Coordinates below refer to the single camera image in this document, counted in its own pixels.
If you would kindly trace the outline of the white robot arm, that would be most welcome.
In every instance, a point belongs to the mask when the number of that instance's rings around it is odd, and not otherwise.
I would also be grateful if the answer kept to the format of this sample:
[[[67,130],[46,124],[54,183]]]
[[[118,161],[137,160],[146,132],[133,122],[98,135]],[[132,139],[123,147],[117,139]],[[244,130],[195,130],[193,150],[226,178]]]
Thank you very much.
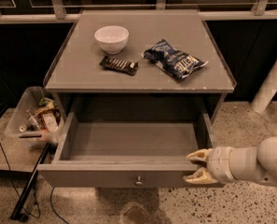
[[[277,92],[277,60],[254,100],[252,109],[262,113]],[[184,175],[189,184],[209,185],[250,181],[277,187],[277,137],[269,137],[256,147],[215,147],[200,149],[187,155],[189,161],[199,161],[205,167],[192,175]]]

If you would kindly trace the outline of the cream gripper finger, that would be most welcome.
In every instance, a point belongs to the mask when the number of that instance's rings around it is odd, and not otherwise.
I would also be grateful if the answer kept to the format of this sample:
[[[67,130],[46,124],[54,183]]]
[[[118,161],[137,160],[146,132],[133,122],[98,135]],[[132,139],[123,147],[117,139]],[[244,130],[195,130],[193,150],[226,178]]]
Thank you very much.
[[[207,162],[212,151],[211,148],[199,149],[188,154],[187,159],[194,162]]]
[[[197,184],[197,185],[217,183],[217,180],[204,167],[201,167],[192,175],[184,175],[183,179],[190,184]]]

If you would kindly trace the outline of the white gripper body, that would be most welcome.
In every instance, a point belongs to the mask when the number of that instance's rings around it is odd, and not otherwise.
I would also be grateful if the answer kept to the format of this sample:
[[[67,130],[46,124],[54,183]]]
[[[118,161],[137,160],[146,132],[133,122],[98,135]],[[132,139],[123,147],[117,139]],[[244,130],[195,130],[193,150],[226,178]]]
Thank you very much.
[[[232,150],[232,147],[216,147],[208,156],[206,167],[212,177],[222,184],[236,181],[229,168],[229,154]]]

